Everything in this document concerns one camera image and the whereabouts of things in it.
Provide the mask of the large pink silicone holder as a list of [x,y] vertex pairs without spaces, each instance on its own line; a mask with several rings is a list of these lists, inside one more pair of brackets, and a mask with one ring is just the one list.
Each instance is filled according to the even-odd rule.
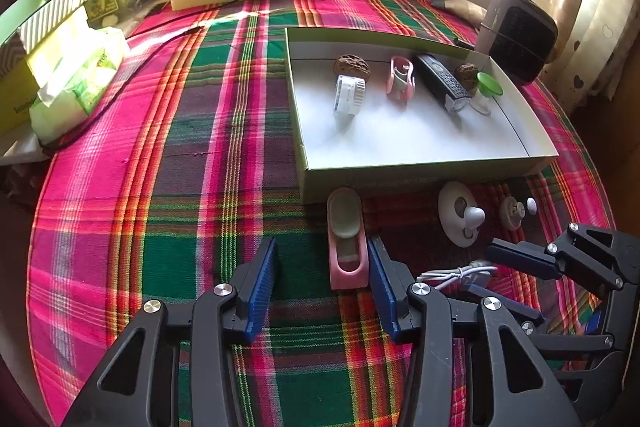
[[369,284],[369,255],[361,200],[348,187],[337,188],[326,202],[330,284],[351,291]]

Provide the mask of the white black desk heater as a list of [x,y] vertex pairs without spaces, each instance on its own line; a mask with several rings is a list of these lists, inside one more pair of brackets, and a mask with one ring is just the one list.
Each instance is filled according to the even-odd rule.
[[532,0],[491,0],[474,50],[526,86],[548,63],[557,38],[554,19]]

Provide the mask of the green tissue pack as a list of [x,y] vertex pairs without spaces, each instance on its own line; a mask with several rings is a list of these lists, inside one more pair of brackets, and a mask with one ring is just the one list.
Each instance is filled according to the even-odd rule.
[[128,53],[124,32],[105,27],[89,29],[77,50],[58,61],[29,109],[32,131],[42,145],[88,119]]

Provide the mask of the green white striped box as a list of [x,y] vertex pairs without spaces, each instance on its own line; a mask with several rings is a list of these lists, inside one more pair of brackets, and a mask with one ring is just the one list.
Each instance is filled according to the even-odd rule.
[[87,0],[16,0],[1,13],[1,76]]

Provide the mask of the black bike light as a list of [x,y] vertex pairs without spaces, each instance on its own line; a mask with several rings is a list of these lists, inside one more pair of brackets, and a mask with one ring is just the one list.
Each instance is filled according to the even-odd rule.
[[471,95],[441,61],[431,54],[418,54],[412,60],[414,75],[448,113],[459,113],[471,101]]

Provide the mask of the white cylindrical cap device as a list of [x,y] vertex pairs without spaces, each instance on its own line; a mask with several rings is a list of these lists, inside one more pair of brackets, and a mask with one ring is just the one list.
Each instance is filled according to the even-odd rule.
[[358,115],[365,93],[366,80],[359,77],[338,75],[335,86],[334,112],[350,116]]

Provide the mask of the plaid pink green tablecloth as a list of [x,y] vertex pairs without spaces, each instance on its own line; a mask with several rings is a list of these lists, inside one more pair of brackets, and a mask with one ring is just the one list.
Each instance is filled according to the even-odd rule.
[[371,295],[332,291],[323,206],[300,202],[284,31],[346,27],[450,42],[474,31],[426,0],[295,0],[148,18],[129,80],[57,153],[30,239],[27,323],[37,381],[60,423],[146,300],[191,300],[266,235],[281,272],[269,321],[233,352],[251,426],[391,426],[409,350]]

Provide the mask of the beige wrapped tool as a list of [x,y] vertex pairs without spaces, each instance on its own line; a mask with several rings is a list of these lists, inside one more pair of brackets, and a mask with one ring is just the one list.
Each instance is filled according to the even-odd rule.
[[480,26],[487,14],[485,8],[469,0],[434,0],[431,5],[435,9],[454,14],[474,27]]

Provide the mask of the brown walnut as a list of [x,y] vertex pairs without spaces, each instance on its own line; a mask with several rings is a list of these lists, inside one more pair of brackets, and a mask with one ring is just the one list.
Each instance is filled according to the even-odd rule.
[[477,74],[478,68],[472,63],[463,63],[454,70],[454,77],[469,95],[474,95],[477,90]]
[[345,75],[368,81],[371,76],[369,64],[358,55],[343,54],[334,61],[333,72],[335,75]]

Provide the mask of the yellow box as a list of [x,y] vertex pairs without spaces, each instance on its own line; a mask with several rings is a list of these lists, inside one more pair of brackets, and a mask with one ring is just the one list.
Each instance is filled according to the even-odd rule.
[[35,100],[39,84],[23,58],[0,84],[0,133],[5,134],[29,120],[29,107]]

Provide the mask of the small pink clip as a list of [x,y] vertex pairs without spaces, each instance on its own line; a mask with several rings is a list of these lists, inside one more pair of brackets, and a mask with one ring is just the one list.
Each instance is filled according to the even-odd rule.
[[414,82],[414,67],[407,58],[395,55],[390,59],[390,73],[386,81],[386,94],[408,103],[416,92]]

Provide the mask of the small white round suction hook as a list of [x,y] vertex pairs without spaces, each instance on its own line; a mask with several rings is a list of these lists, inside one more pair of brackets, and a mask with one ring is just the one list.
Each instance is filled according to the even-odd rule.
[[526,215],[535,216],[537,211],[537,202],[533,197],[526,199],[526,202],[520,202],[513,196],[508,196],[500,204],[499,218],[503,228],[516,231]]

